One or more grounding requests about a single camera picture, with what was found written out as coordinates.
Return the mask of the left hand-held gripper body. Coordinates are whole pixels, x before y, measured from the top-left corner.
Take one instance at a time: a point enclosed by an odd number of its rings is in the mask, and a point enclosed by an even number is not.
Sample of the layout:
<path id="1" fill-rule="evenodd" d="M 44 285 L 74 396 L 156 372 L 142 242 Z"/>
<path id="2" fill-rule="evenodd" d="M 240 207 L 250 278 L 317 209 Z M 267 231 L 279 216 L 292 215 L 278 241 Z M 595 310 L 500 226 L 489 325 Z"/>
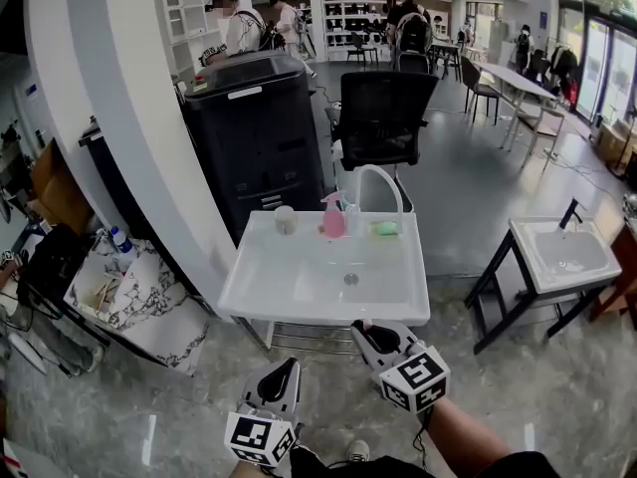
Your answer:
<path id="1" fill-rule="evenodd" d="M 241 461 L 276 468 L 297 442 L 296 401 L 257 406 L 243 400 L 228 413 L 224 444 Z"/>

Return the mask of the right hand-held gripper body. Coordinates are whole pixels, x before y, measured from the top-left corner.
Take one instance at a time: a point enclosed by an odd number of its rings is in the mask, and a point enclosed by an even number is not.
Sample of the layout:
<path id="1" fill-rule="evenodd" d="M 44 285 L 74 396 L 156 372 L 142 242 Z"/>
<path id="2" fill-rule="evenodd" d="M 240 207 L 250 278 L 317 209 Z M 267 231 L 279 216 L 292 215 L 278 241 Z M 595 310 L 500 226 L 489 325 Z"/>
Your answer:
<path id="1" fill-rule="evenodd" d="M 408 344 L 391 352 L 371 348 L 372 380 L 394 406 L 421 413 L 447 394 L 450 369 L 434 347 Z"/>

